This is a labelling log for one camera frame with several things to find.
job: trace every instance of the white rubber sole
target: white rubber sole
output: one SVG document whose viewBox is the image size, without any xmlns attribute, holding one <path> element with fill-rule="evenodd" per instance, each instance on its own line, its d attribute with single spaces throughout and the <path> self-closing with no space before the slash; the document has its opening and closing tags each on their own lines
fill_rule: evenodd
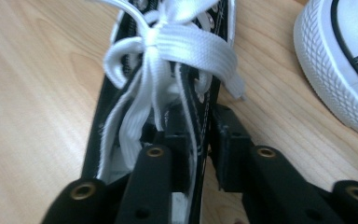
<svg viewBox="0 0 358 224">
<path fill-rule="evenodd" d="M 331 22 L 332 0 L 310 0 L 298 15 L 294 40 L 311 86 L 345 125 L 358 131 L 358 75 L 339 46 Z"/>
</svg>

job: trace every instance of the shoelace bow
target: shoelace bow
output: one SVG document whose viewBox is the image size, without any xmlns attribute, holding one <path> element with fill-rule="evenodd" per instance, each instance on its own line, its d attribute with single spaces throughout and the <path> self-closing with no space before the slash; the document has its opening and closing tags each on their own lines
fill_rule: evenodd
<svg viewBox="0 0 358 224">
<path fill-rule="evenodd" d="M 164 0 L 158 10 L 143 15 L 136 7 L 123 0 L 102 0 L 119 7 L 131 15 L 137 23 L 138 34 L 112 45 L 104 60 L 106 76 L 122 89 L 127 78 L 123 74 L 121 58 L 127 54 L 143 53 L 142 68 L 135 74 L 128 90 L 121 95 L 108 116 L 103 128 L 102 160 L 99 176 L 108 175 L 104 169 L 111 156 L 114 136 L 124 105 L 133 97 L 133 102 L 124 116 L 119 128 L 119 143 L 124 162 L 133 169 L 142 146 L 140 138 L 142 127 L 149 118 L 151 109 L 158 131 L 163 131 L 162 109 L 180 98 L 177 85 L 179 69 L 172 73 L 170 63 L 183 63 L 199 69 L 200 80 L 195 89 L 201 101 L 209 90 L 212 76 L 219 78 L 234 98 L 243 96 L 244 84 L 236 73 L 237 57 L 228 43 L 209 32 L 204 12 L 218 0 Z M 204 30 L 199 29 L 193 20 L 199 19 Z"/>
</svg>

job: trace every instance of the white sneaker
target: white sneaker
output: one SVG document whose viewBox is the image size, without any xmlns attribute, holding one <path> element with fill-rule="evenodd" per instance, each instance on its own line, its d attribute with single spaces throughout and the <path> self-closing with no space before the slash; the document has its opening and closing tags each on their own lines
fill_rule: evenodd
<svg viewBox="0 0 358 224">
<path fill-rule="evenodd" d="M 294 33 L 297 57 L 313 89 L 358 132 L 358 0 L 310 0 Z"/>
</svg>

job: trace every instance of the wooden table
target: wooden table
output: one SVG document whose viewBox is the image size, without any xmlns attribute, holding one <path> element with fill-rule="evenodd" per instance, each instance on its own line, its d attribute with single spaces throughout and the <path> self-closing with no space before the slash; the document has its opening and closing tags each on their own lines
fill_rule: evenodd
<svg viewBox="0 0 358 224">
<path fill-rule="evenodd" d="M 324 106 L 296 59 L 307 1 L 238 0 L 238 71 L 247 101 L 222 90 L 257 144 L 276 147 L 309 182 L 358 180 L 358 133 Z M 0 0 L 0 223 L 38 223 L 80 174 L 102 59 L 117 10 L 75 0 Z M 204 223 L 246 221 L 240 195 L 217 190 L 208 164 Z"/>
</svg>

